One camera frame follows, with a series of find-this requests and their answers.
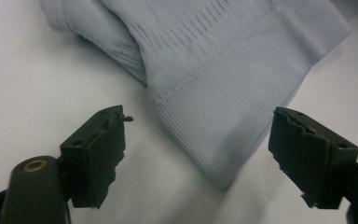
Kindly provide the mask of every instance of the white table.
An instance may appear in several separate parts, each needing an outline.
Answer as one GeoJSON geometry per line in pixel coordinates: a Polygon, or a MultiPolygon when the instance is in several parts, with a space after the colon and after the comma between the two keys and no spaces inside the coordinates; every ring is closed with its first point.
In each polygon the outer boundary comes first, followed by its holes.
{"type": "MultiPolygon", "coordinates": [[[[358,146],[358,13],[351,25],[288,107],[358,146]]],[[[102,208],[71,208],[73,223],[346,223],[345,200],[338,211],[306,206],[268,138],[233,185],[216,190],[161,125],[146,86],[91,43],[52,32],[37,1],[0,1],[0,191],[15,165],[60,156],[60,143],[111,105],[135,118],[126,157],[102,208]]]]}

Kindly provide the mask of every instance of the gray fabric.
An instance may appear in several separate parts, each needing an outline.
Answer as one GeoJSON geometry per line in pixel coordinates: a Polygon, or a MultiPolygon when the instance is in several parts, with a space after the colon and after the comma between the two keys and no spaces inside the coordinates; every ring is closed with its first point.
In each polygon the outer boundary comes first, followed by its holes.
{"type": "Polygon", "coordinates": [[[147,78],[122,60],[126,51],[111,55],[147,81],[162,122],[223,189],[268,132],[273,109],[287,105],[309,69],[349,34],[342,15],[358,4],[348,2],[65,0],[64,20],[50,12],[56,7],[44,9],[55,17],[50,25],[102,49],[124,43],[136,54],[139,45],[147,78]]]}

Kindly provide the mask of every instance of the white surface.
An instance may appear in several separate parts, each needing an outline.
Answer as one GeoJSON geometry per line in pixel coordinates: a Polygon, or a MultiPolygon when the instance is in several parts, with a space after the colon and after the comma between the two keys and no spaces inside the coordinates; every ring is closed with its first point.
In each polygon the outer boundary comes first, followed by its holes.
{"type": "MultiPolygon", "coordinates": [[[[358,13],[351,25],[288,107],[358,146],[358,13]]],[[[345,201],[338,211],[306,206],[268,138],[229,190],[214,189],[161,126],[143,84],[90,43],[52,32],[37,1],[0,1],[0,190],[15,165],[58,157],[60,143],[111,105],[135,118],[126,156],[102,208],[71,208],[73,223],[346,223],[345,201]]]]}

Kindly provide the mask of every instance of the cloth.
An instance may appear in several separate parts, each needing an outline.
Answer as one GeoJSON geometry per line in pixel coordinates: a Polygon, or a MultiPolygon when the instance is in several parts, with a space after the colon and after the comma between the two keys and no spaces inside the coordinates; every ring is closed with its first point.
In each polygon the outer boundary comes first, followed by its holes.
{"type": "Polygon", "coordinates": [[[354,0],[42,0],[148,87],[161,121],[220,189],[309,69],[345,38],[354,0]]]}

